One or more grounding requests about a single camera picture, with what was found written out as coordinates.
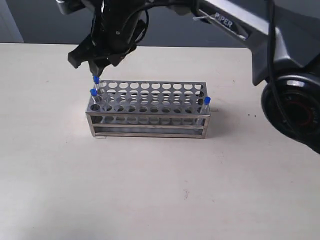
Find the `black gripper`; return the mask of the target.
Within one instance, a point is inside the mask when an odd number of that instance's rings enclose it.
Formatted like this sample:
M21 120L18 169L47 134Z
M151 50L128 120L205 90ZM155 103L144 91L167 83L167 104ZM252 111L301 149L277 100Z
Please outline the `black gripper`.
M148 21L140 19L141 13L148 13L145 0L103 0L95 9L91 37L86 37L67 60L78 68L89 61L93 76L101 76L104 69L117 66L145 37ZM98 56L94 56L94 46Z

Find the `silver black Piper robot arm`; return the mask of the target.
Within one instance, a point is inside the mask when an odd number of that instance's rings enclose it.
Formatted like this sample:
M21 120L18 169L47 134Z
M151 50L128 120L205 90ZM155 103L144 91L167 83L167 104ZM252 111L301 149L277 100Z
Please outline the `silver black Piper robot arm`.
M276 6L272 0L59 0L60 11L93 13L88 36L68 62L87 62L94 78L117 66L145 37L142 13L166 7L219 27L252 54L252 83L266 82L261 106L283 135L320 150L320 21Z

